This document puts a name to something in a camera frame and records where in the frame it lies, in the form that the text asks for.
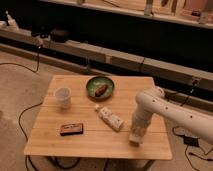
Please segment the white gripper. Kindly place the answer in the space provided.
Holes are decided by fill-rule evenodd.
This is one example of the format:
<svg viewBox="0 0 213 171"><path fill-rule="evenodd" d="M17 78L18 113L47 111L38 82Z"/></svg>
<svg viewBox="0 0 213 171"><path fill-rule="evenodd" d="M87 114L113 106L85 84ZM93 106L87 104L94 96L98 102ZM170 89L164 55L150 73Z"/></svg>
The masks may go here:
<svg viewBox="0 0 213 171"><path fill-rule="evenodd" d="M135 112L132 117L131 134L142 138L151 123L152 114L149 112Z"/></svg>

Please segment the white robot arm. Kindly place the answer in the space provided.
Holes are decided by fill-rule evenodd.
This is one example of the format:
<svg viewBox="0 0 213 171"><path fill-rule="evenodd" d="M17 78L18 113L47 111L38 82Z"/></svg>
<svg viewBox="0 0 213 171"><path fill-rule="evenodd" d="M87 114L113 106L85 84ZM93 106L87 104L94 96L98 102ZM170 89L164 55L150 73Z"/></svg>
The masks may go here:
<svg viewBox="0 0 213 171"><path fill-rule="evenodd" d="M164 90L158 86L143 90L136 95L137 108L132 115L129 141L142 142L154 113L188 129L213 145L213 116L187 109L164 100Z"/></svg>

